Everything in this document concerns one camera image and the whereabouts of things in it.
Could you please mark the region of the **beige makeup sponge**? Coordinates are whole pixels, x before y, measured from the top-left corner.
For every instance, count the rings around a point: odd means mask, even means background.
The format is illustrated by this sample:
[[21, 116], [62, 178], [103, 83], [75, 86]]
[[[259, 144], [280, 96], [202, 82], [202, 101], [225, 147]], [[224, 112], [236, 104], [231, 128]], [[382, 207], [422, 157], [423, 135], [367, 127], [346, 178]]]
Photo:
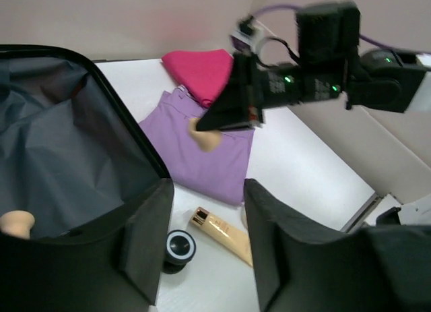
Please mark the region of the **beige makeup sponge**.
[[221, 131], [197, 131], [198, 118], [189, 120], [189, 135], [203, 152], [212, 152], [222, 141]]

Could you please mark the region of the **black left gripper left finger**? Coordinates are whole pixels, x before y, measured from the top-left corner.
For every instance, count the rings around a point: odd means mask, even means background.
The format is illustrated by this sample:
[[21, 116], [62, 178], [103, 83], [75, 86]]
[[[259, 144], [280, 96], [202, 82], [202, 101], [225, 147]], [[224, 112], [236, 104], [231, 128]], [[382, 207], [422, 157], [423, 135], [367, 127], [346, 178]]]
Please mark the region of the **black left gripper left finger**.
[[2, 311], [147, 311], [156, 303], [174, 186], [161, 179], [57, 238], [1, 235]]

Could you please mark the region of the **beige cosmetic tube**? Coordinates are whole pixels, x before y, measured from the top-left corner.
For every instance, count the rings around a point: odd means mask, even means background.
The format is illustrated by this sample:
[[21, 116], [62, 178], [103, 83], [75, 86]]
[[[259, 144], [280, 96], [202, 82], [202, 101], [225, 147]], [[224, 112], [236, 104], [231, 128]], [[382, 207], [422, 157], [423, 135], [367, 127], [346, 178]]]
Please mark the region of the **beige cosmetic tube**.
[[193, 212], [189, 223], [253, 267], [251, 244], [245, 232], [202, 207]]

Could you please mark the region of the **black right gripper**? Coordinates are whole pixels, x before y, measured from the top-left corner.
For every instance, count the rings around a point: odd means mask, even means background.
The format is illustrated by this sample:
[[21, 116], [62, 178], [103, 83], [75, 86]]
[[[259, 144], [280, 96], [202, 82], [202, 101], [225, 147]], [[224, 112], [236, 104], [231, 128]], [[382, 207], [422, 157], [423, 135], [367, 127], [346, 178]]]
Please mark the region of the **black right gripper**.
[[[197, 131], [239, 131], [263, 124], [263, 110], [336, 99], [362, 79], [358, 46], [360, 11], [352, 0], [315, 3], [295, 10], [297, 50], [266, 36], [257, 54], [235, 54], [228, 83], [196, 124]], [[264, 44], [282, 43], [289, 63], [265, 64]]]

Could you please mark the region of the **pink cloth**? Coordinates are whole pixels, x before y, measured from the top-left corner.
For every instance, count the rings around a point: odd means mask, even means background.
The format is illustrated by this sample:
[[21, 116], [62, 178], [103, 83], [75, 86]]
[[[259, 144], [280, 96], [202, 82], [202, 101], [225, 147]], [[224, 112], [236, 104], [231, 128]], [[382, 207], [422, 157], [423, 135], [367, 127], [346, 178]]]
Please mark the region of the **pink cloth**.
[[184, 86], [203, 107], [208, 108], [228, 83], [233, 56], [224, 49], [212, 51], [172, 51], [162, 64], [178, 84]]

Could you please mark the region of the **purple shirt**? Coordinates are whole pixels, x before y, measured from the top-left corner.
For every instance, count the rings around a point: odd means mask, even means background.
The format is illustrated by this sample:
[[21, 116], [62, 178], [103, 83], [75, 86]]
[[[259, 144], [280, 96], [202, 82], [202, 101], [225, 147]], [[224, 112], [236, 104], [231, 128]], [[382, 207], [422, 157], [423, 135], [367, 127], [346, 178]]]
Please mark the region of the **purple shirt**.
[[164, 161], [172, 180], [183, 187], [233, 206], [243, 203], [254, 132], [205, 132], [203, 150], [191, 136], [191, 123], [205, 109], [184, 86], [163, 92], [139, 126]]

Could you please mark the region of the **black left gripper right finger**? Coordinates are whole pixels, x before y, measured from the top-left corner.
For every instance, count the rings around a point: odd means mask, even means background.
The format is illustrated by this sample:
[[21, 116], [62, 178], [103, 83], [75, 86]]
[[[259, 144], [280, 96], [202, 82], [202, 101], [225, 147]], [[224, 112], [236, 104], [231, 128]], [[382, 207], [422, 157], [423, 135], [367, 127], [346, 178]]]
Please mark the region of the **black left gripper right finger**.
[[254, 179], [244, 200], [261, 311], [429, 311], [430, 227], [333, 230]]

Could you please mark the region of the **pink and teal suitcase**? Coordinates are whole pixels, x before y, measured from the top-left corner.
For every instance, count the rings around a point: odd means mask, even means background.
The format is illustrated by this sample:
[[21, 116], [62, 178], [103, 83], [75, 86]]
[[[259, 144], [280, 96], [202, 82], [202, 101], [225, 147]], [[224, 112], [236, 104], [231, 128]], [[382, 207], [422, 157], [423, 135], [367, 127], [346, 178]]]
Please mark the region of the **pink and teal suitcase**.
[[[162, 160], [90, 60], [1, 46], [1, 212], [35, 217], [28, 240], [66, 235], [161, 179]], [[168, 230], [161, 272], [180, 272], [195, 252], [188, 233]]]

